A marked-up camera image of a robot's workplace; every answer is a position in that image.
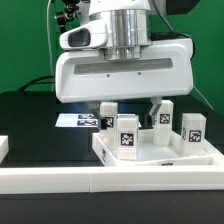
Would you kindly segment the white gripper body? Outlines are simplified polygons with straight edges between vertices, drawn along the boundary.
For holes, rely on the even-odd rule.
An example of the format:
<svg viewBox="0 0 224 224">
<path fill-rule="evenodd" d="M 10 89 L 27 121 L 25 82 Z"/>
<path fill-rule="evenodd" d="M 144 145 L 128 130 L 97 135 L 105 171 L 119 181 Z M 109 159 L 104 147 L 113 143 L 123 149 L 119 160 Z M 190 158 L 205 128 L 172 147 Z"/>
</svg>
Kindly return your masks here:
<svg viewBox="0 0 224 224">
<path fill-rule="evenodd" d="M 154 41 L 136 60 L 107 61 L 97 45 L 71 47 L 73 29 L 60 36 L 55 89 L 63 103 L 186 95 L 193 88 L 189 38 Z"/>
</svg>

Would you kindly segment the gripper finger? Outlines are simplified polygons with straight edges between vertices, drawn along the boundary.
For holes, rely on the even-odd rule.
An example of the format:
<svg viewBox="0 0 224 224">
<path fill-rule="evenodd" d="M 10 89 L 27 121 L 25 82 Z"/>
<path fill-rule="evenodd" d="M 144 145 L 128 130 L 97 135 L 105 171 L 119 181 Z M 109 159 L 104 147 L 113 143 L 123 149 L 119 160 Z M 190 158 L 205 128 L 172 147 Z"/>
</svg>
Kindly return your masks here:
<svg viewBox="0 0 224 224">
<path fill-rule="evenodd" d="M 98 129 L 107 130 L 114 127 L 114 115 L 112 114 L 111 102 L 89 102 L 90 112 L 98 120 Z"/>
<path fill-rule="evenodd" d="M 156 123 L 157 113 L 162 105 L 162 98 L 152 97 L 151 103 L 152 107 L 150 111 L 144 115 L 144 128 L 150 128 Z"/>
</svg>

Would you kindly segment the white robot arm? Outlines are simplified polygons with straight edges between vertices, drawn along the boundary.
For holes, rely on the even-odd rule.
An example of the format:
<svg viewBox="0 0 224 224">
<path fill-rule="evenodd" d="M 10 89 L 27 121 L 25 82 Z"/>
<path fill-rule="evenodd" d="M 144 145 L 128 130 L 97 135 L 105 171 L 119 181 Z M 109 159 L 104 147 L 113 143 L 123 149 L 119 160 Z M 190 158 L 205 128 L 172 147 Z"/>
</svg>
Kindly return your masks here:
<svg viewBox="0 0 224 224">
<path fill-rule="evenodd" d="M 158 113 L 164 96 L 193 89 L 192 38 L 170 28 L 151 31 L 151 17 L 189 13 L 200 0 L 90 0 L 81 25 L 60 35 L 64 52 L 55 68 L 57 98 L 93 107 L 98 126 L 109 117 L 97 103 L 149 98 Z"/>
</svg>

